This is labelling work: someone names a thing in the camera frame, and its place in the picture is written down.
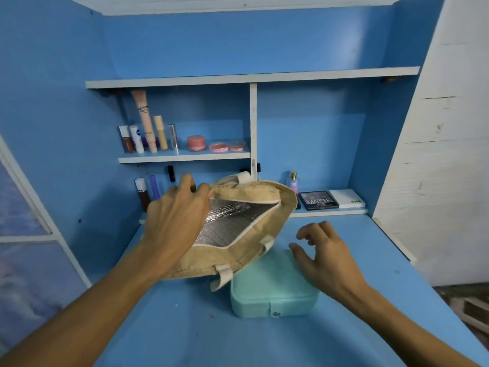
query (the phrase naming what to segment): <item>desk surface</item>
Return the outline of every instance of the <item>desk surface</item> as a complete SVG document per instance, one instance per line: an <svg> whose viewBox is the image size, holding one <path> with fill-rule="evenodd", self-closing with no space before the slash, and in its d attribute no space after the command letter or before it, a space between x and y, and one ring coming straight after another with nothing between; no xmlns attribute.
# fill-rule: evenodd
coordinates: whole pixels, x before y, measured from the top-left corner
<svg viewBox="0 0 489 367"><path fill-rule="evenodd" d="M278 248L318 218L289 219ZM331 216L366 280L409 318L482 366L489 353L367 215ZM130 245L138 242L141 227ZM300 242L309 254L314 248ZM403 366L365 323L321 294L308 316L242 320L229 285L210 278L160 282L137 304L97 366Z"/></svg>

